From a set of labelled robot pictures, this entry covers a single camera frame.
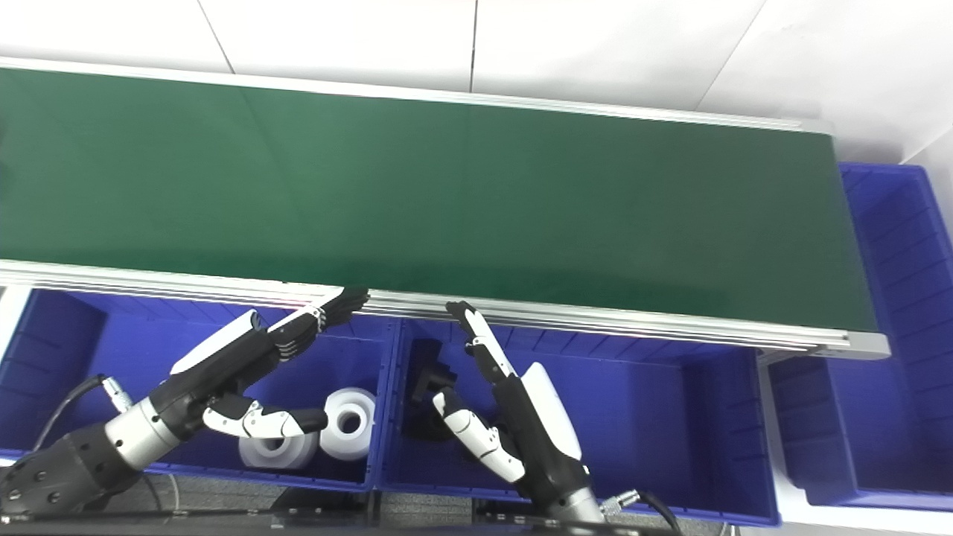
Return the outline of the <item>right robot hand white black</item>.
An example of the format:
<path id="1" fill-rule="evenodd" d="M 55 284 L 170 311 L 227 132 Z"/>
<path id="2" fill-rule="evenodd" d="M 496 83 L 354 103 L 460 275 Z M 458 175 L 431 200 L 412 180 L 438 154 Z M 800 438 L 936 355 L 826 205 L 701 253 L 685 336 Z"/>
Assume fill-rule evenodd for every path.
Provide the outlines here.
<path id="1" fill-rule="evenodd" d="M 442 388 L 432 404 L 447 430 L 548 517 L 605 522 L 574 425 L 545 367 L 532 363 L 518 374 L 479 310 L 466 301 L 445 307 L 468 336 L 464 350 L 490 384 L 504 425 L 487 424 L 453 388 Z"/>

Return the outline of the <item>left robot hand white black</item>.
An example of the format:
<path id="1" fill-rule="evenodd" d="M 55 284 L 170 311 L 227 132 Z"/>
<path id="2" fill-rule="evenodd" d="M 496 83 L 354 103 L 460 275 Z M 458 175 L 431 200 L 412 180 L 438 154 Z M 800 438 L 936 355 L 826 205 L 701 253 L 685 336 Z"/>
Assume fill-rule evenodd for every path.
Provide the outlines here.
<path id="1" fill-rule="evenodd" d="M 202 427 L 261 440 L 324 430 L 328 416 L 322 407 L 284 409 L 248 398 L 244 391 L 305 353 L 330 327 L 350 322 L 368 299 L 366 288 L 345 287 L 271 326 L 249 310 L 174 364 L 169 379 L 147 395 L 150 421 L 178 441 L 190 440 Z"/>

